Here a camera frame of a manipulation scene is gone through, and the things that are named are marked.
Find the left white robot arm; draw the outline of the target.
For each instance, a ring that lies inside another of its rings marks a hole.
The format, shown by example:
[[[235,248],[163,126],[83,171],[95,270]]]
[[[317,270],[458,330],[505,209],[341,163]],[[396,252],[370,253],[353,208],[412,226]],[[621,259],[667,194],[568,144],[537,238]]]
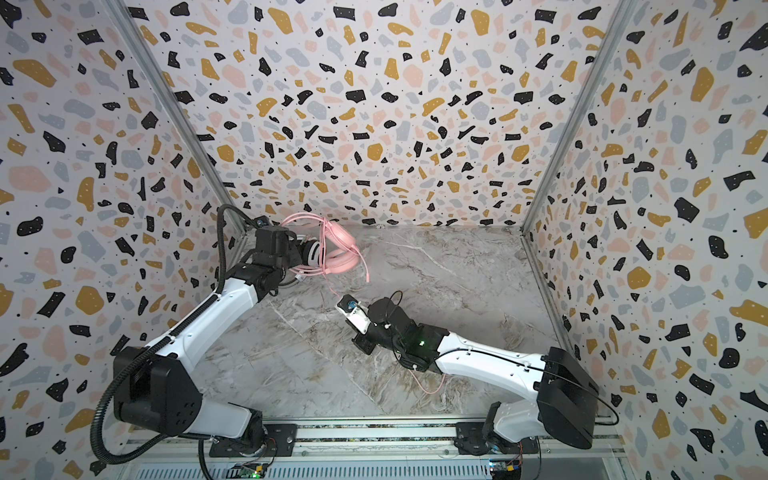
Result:
[[[258,413],[209,400],[192,372],[209,348],[246,311],[275,296],[289,271],[303,261],[303,240],[286,227],[255,232],[255,246],[226,271],[223,286],[183,321],[144,348],[118,354],[115,374],[124,374],[112,398],[115,417],[168,437],[207,435],[246,439],[260,435]]]

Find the white black headphones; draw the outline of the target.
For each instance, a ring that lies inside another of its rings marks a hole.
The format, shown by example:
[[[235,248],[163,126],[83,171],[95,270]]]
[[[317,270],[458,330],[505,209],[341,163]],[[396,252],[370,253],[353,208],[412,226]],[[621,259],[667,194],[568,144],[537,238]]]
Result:
[[[321,263],[321,244],[316,238],[305,238],[299,242],[298,250],[301,256],[301,264],[298,271],[317,270]]]

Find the pink headphones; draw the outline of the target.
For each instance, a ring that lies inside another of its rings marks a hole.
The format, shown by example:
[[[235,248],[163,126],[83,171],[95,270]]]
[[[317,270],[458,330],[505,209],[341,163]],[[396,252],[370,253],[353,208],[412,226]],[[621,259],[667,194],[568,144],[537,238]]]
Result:
[[[309,223],[318,226],[318,236],[314,238],[320,241],[322,253],[319,269],[298,271],[295,267],[290,270],[292,273],[302,277],[326,277],[349,272],[358,264],[362,264],[365,281],[370,281],[370,268],[357,245],[357,241],[343,226],[321,215],[307,212],[289,215],[279,225],[288,227],[294,223]]]

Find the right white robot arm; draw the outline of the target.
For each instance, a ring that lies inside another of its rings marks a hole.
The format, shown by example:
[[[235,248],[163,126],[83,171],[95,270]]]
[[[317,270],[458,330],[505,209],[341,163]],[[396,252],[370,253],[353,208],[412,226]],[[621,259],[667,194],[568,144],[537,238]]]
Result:
[[[518,353],[484,345],[418,323],[390,298],[365,306],[346,295],[337,309],[355,331],[354,344],[366,355],[387,349],[410,372],[466,377],[518,396],[513,403],[493,403],[478,433],[459,436],[459,450],[470,455],[507,453],[541,436],[577,449],[591,448],[599,389],[567,351],[552,347],[544,354]]]

